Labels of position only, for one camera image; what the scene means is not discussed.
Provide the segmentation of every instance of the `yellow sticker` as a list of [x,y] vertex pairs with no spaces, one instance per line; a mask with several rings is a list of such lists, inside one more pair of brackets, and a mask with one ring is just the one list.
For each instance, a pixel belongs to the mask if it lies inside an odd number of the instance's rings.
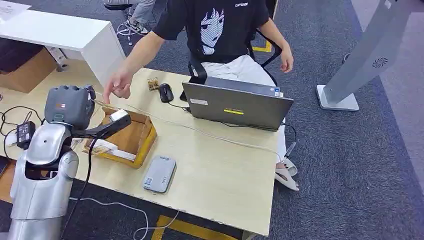
[[243,115],[245,114],[244,112],[242,112],[241,110],[235,110],[235,109],[224,109],[224,112],[226,113],[231,113],[231,114],[238,114],[238,115]]

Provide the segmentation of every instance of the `power adapter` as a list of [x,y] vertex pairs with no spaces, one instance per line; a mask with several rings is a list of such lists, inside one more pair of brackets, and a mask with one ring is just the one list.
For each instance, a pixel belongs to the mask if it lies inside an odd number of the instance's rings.
[[36,124],[32,121],[24,122],[16,127],[16,145],[27,150],[36,132]]

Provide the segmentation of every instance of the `yellow floor marking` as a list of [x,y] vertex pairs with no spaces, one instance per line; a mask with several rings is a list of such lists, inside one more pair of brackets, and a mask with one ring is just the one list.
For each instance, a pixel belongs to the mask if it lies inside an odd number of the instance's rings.
[[252,47],[253,51],[259,51],[259,52],[264,52],[264,53],[270,53],[273,51],[273,46],[271,45],[271,43],[269,41],[266,41],[266,47],[258,47],[258,46],[254,46]]
[[[160,215],[157,220],[156,226],[165,226],[167,225],[172,218]],[[197,238],[201,238],[204,240],[237,240],[232,236],[228,236],[226,234],[210,230],[201,226],[197,226],[185,221],[174,220],[172,224],[168,227],[169,229],[188,234]],[[151,240],[162,240],[162,236],[164,235],[164,228],[156,229],[151,236]]]

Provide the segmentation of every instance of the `speaker grille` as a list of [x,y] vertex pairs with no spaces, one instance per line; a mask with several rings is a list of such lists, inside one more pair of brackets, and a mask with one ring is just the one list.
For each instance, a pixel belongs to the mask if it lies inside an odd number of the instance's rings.
[[388,61],[389,60],[387,59],[387,57],[377,58],[372,63],[372,67],[375,68],[375,69],[379,69],[379,68],[383,67],[384,65],[386,65]]

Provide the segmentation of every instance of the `qr code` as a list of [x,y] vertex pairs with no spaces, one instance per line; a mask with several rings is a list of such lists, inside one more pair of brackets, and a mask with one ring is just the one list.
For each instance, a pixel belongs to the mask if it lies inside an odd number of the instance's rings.
[[151,185],[151,184],[152,184],[152,180],[153,180],[153,178],[151,178],[151,177],[146,177],[146,180],[144,181],[144,184],[146,184],[146,185]]

